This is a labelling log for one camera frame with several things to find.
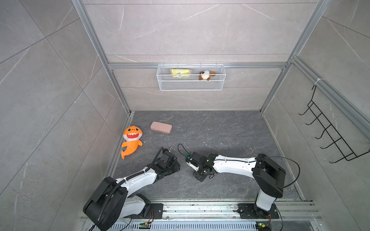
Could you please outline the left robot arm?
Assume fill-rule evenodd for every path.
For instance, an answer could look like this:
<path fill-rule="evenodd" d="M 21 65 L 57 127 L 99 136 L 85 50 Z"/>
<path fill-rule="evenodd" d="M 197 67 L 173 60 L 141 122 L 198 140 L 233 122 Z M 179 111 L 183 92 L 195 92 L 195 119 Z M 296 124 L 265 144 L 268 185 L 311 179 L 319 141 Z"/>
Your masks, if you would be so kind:
<path fill-rule="evenodd" d="M 118 179 L 106 177 L 84 205 L 83 212 L 93 222 L 93 226 L 101 231 L 107 231 L 117 220 L 127 216 L 153 217 L 150 201 L 134 193 L 178 171 L 180 164 L 177 160 L 166 157 L 157 158 L 130 176 Z"/>

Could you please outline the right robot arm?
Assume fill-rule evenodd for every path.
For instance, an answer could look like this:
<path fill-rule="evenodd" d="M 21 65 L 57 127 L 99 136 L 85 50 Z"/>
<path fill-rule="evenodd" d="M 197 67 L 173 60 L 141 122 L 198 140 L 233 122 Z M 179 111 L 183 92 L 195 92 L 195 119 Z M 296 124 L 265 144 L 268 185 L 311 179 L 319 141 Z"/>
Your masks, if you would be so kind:
<path fill-rule="evenodd" d="M 232 173 L 254 179 L 260 187 L 254 210 L 268 212 L 277 198 L 283 196 L 285 169 L 265 154 L 255 158 L 226 157 L 218 154 L 203 156 L 196 152 L 186 155 L 193 175 L 202 182 L 216 173 Z"/>

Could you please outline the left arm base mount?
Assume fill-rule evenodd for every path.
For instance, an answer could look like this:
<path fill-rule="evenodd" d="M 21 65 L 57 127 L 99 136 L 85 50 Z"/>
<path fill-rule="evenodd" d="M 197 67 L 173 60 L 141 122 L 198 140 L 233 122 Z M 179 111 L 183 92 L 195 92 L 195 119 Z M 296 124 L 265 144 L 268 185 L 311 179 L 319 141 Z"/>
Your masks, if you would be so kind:
<path fill-rule="evenodd" d="M 148 218 L 150 220 L 162 219 L 164 212 L 163 203 L 152 203 L 142 194 L 129 197 L 125 201 L 128 205 L 129 214 L 133 219 Z"/>

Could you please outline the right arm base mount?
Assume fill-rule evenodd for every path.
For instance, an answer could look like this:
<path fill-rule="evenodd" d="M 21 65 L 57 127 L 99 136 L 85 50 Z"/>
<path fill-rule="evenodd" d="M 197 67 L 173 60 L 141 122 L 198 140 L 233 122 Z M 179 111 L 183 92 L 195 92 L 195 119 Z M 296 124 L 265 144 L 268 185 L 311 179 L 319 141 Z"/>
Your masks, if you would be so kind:
<path fill-rule="evenodd" d="M 260 191 L 254 203 L 239 203 L 237 212 L 241 219 L 278 219 L 275 200 L 275 197 Z"/>

